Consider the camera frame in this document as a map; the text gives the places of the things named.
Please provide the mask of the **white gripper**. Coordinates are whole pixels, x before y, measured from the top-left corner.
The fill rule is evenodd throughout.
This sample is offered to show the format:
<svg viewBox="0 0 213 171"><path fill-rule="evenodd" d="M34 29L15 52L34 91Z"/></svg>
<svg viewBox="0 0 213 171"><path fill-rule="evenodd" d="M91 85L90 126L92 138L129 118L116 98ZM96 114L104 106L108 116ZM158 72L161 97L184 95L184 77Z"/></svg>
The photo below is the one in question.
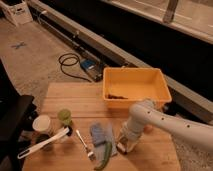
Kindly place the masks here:
<svg viewBox="0 0 213 171"><path fill-rule="evenodd" d="M138 144L139 139L142 136L143 129L144 126L141 124L128 124L127 122L124 122L120 129L118 139L120 137L126 137L129 140L128 150L131 152Z"/></svg>

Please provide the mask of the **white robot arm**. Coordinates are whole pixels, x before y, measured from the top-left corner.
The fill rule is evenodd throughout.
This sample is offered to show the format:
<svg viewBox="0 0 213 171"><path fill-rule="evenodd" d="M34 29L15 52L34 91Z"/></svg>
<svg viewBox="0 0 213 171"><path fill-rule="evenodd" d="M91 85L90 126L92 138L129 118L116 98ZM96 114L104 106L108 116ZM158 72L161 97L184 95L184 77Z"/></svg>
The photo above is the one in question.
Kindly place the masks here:
<svg viewBox="0 0 213 171"><path fill-rule="evenodd" d="M131 152L148 124L213 153L213 126L164 114L149 99L130 106L129 117L122 124L117 146L124 153Z"/></svg>

